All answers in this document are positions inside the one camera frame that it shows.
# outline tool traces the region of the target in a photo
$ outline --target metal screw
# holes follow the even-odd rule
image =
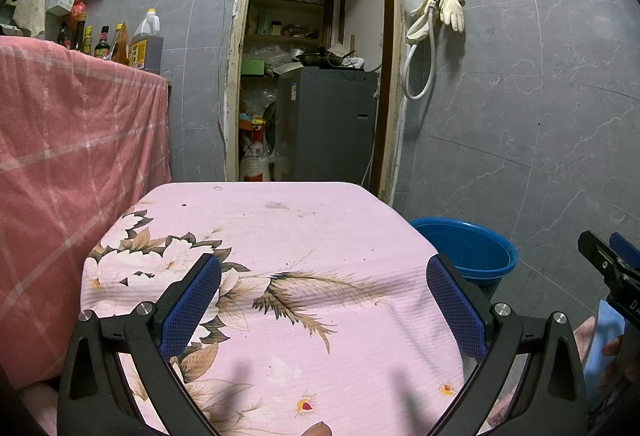
[[[154,304],[152,302],[141,302],[136,306],[136,313],[138,315],[147,315],[151,313],[151,310],[154,308]]]
[[[554,313],[554,320],[558,324],[566,324],[566,315],[560,311],[557,311],[556,313]]]
[[[82,310],[78,315],[78,320],[81,322],[86,322],[91,318],[91,315],[93,314],[94,312],[92,312],[91,310]]]
[[[495,312],[502,317],[506,317],[507,315],[511,314],[511,308],[504,302],[498,302],[498,304],[495,305],[494,309]]]

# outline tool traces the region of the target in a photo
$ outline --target wooden shelf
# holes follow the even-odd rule
[[[294,0],[249,0],[257,8],[288,8],[290,10],[302,10],[303,12],[321,12],[324,4]]]
[[[258,35],[248,34],[244,36],[245,42],[263,42],[270,44],[298,44],[307,47],[317,47],[320,39],[303,39],[300,37],[284,37],[283,35]]]

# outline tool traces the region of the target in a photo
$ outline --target yellow label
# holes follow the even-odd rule
[[[137,70],[145,67],[146,39],[131,45],[129,66]]]

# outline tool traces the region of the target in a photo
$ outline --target peeling paint door frame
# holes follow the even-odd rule
[[[402,0],[385,0],[386,41],[383,44],[381,93],[385,93],[386,113],[378,120],[376,151],[372,164],[372,192],[386,203],[391,203],[398,178],[398,159],[404,129],[404,105],[400,87],[400,65],[404,52],[404,14]],[[238,181],[238,109],[240,105],[240,64],[244,46],[244,28],[249,0],[236,0],[231,26],[229,54],[226,65],[226,89],[223,93],[225,121],[225,179]],[[386,16],[393,9],[392,19]]]

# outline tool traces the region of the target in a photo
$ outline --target blue bucket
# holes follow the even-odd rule
[[[518,261],[516,247],[484,226],[450,218],[417,218],[410,223],[489,299]]]

